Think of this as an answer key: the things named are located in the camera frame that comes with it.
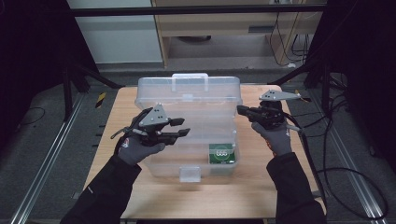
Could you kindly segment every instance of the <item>black jacket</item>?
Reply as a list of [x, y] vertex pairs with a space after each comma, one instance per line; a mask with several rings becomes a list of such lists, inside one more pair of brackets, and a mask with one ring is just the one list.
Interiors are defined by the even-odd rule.
[[[321, 206], [314, 200], [294, 153], [274, 157], [267, 170], [277, 189], [277, 223], [326, 223]], [[138, 165], [132, 167], [118, 156], [111, 157], [61, 223], [120, 223], [120, 216], [131, 196], [132, 184], [140, 171]]]

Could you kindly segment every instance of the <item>gray glove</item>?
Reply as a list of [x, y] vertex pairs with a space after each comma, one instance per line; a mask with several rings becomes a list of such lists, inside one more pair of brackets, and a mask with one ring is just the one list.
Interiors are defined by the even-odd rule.
[[274, 156], [280, 156], [291, 152], [290, 133], [286, 125], [287, 123], [283, 122], [275, 129], [265, 130], [258, 122], [252, 122], [251, 128], [265, 139]]
[[152, 147], [143, 146], [140, 141], [140, 136], [133, 133], [132, 129], [138, 127], [139, 122], [147, 115], [149, 110], [142, 111], [138, 116], [132, 120], [128, 132], [120, 138], [117, 143], [115, 154], [126, 163], [134, 166], [151, 154], [158, 153], [165, 148], [165, 143], [159, 143]]

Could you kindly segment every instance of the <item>white wall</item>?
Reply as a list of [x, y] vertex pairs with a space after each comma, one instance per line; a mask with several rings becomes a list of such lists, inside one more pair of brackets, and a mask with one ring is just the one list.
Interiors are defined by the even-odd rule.
[[[149, 0], [68, 0], [71, 8], [151, 7]], [[80, 17], [96, 63], [161, 63], [153, 16]]]

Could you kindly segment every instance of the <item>plastic box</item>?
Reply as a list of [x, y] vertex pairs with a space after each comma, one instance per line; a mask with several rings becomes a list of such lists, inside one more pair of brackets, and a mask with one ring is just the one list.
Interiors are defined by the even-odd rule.
[[202, 176], [231, 175], [239, 161], [234, 123], [242, 104], [237, 77], [182, 74], [142, 77], [134, 101], [140, 109], [162, 104], [168, 118], [185, 119], [164, 132], [190, 128], [164, 151], [143, 160], [154, 176], [179, 176], [181, 182], [199, 182]]

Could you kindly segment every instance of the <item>person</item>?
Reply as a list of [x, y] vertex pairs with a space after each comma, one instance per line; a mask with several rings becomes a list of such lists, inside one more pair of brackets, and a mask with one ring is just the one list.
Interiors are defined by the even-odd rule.
[[[135, 117], [131, 127], [137, 128], [145, 116], [142, 112]], [[251, 127], [273, 150], [274, 157], [269, 161], [267, 171], [277, 190], [276, 222], [326, 223], [321, 205], [315, 201], [303, 168], [291, 150], [286, 122], [273, 130], [265, 130], [257, 122], [252, 122]], [[126, 133], [117, 143], [114, 155], [84, 189], [61, 223], [120, 223], [133, 183], [141, 171], [138, 163], [164, 148], [164, 143], [145, 147], [137, 134]]]

